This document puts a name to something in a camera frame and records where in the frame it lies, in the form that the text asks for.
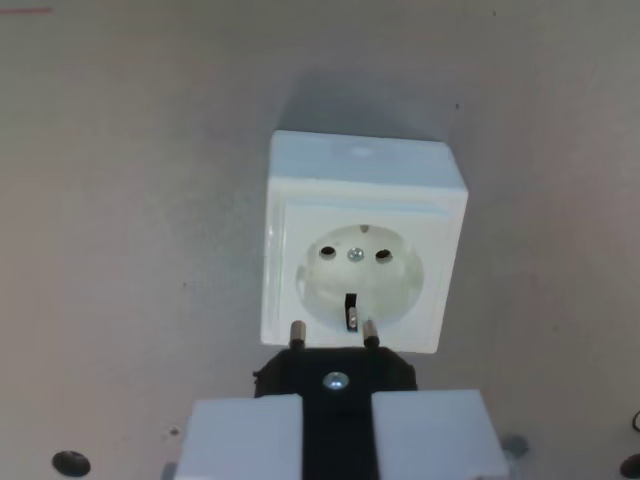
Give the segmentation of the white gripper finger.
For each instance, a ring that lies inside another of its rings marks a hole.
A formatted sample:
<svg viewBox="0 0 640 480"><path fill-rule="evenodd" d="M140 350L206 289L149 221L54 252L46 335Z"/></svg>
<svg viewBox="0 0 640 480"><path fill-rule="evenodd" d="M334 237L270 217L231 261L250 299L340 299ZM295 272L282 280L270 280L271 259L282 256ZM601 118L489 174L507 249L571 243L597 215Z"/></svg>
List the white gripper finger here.
<svg viewBox="0 0 640 480"><path fill-rule="evenodd" d="M378 392L372 416L382 479L507 479L509 466L477 390Z"/></svg>
<svg viewBox="0 0 640 480"><path fill-rule="evenodd" d="M300 479L303 401L297 394L198 401L175 477Z"/></svg>

